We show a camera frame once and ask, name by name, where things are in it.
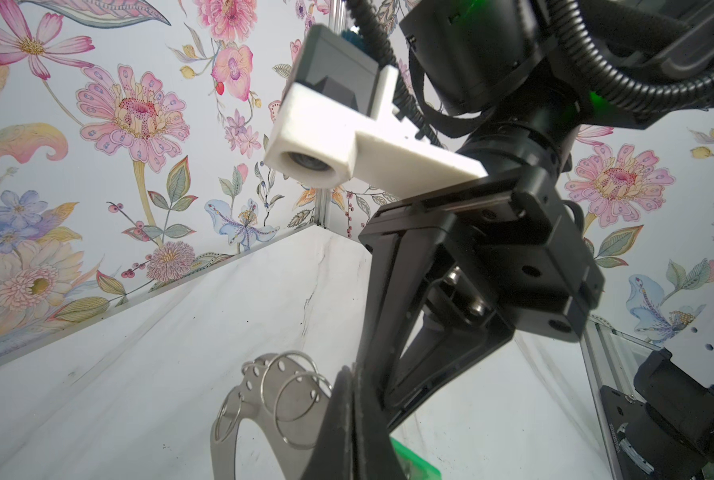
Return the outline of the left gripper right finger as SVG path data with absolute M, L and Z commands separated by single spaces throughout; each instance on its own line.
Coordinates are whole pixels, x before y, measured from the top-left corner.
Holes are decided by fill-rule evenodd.
M 361 480 L 406 479 L 367 375 L 354 375 L 354 471 Z

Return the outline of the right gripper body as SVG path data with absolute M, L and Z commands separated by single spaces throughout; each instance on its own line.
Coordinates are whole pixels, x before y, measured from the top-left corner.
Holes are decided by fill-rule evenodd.
M 516 329 L 577 342 L 604 277 L 582 229 L 540 167 L 522 167 L 385 205 L 359 240 L 439 234 L 475 294 Z

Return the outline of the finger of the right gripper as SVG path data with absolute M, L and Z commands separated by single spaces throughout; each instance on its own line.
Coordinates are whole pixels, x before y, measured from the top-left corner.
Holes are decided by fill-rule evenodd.
M 383 390 L 383 413 L 391 431 L 515 333 L 460 269 L 430 286 L 420 313 L 421 327 L 401 350 Z
M 358 363 L 382 407 L 391 367 L 421 327 L 424 294 L 460 263 L 461 233 L 457 216 L 445 212 L 383 212 L 362 231 L 373 270 Z

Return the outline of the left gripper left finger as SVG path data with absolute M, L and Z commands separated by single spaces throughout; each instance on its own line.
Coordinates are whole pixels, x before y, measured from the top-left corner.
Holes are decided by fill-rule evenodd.
M 302 480 L 349 480 L 353 476 L 354 376 L 343 367 Z

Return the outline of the green key tag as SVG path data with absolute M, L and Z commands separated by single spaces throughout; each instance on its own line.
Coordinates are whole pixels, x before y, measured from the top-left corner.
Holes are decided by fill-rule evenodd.
M 440 470 L 395 438 L 391 443 L 408 480 L 441 480 Z

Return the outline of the metal keyring disc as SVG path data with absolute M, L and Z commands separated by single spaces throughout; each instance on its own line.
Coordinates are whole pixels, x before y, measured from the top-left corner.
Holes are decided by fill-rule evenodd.
M 300 479 L 312 457 L 332 386 L 302 351 L 267 353 L 242 366 L 243 378 L 226 395 L 210 431 L 216 479 L 234 479 L 241 423 L 263 432 L 287 479 Z

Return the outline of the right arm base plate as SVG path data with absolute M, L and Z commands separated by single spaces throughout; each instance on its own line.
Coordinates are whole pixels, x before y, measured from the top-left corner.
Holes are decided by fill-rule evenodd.
M 609 386 L 600 389 L 621 479 L 692 479 L 697 457 L 655 418 L 650 406 Z

